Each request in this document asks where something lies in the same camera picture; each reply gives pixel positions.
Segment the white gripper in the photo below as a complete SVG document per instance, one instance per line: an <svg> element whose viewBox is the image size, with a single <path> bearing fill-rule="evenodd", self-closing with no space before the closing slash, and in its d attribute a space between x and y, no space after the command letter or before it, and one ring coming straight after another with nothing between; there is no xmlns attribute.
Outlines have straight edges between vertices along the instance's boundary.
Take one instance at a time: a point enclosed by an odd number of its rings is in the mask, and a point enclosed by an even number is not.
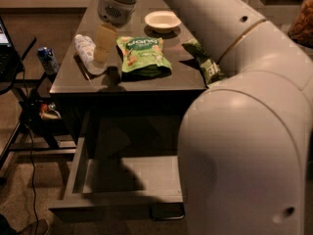
<svg viewBox="0 0 313 235"><path fill-rule="evenodd" d="M105 22L114 25L127 24L135 8L136 0L98 0L98 14ZM97 27L94 60L105 63L117 38L116 28L110 23Z"/></svg>

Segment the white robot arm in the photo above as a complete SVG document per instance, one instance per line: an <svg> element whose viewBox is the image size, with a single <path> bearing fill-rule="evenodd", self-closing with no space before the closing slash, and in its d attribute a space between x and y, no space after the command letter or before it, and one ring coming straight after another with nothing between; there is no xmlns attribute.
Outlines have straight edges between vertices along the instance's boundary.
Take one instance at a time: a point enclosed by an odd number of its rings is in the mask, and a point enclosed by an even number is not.
<svg viewBox="0 0 313 235"><path fill-rule="evenodd" d="M163 0L227 74L178 138L189 235L303 235L313 65L242 0Z"/></svg>

